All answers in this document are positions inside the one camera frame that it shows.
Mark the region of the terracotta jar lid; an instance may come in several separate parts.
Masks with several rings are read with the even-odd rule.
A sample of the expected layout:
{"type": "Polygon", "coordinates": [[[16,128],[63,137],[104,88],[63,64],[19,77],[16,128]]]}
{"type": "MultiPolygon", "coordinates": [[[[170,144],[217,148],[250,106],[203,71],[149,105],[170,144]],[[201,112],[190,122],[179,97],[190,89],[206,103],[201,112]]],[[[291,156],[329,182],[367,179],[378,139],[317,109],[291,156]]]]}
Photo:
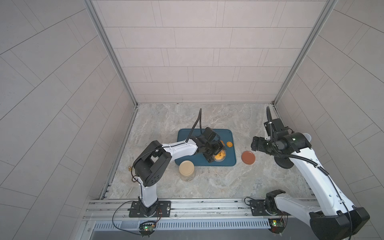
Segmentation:
{"type": "Polygon", "coordinates": [[[256,161],[256,156],[251,151],[244,151],[241,155],[241,160],[247,165],[252,165],[256,161]]]}

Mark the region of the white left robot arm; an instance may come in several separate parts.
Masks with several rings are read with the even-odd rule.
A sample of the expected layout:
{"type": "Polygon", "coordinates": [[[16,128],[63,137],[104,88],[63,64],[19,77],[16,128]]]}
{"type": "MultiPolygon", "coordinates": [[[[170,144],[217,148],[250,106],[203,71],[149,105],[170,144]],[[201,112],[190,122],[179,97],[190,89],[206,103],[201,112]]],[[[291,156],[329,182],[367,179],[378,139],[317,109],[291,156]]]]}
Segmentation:
{"type": "Polygon", "coordinates": [[[211,163],[226,149],[220,136],[209,127],[204,130],[200,128],[200,135],[193,136],[196,125],[202,126],[202,109],[185,140],[172,144],[152,141],[133,162],[132,181],[140,185],[139,211],[144,216],[151,217],[157,212],[159,198],[156,184],[170,162],[185,156],[202,154],[211,163]]]}

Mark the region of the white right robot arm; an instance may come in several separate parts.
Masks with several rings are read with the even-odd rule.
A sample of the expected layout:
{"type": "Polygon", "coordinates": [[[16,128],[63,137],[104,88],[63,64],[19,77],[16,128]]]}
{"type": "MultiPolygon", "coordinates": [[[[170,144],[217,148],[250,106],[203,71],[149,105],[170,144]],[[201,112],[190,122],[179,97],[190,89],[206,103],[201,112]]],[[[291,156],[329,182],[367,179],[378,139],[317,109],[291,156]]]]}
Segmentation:
{"type": "Polygon", "coordinates": [[[273,119],[270,108],[264,126],[269,138],[254,137],[252,151],[273,156],[281,168],[297,167],[318,201],[312,206],[283,190],[274,190],[266,194],[266,213],[295,217],[310,226],[319,240],[351,239],[370,219],[369,213],[356,207],[332,180],[304,134],[284,126],[281,119],[273,119]]]}

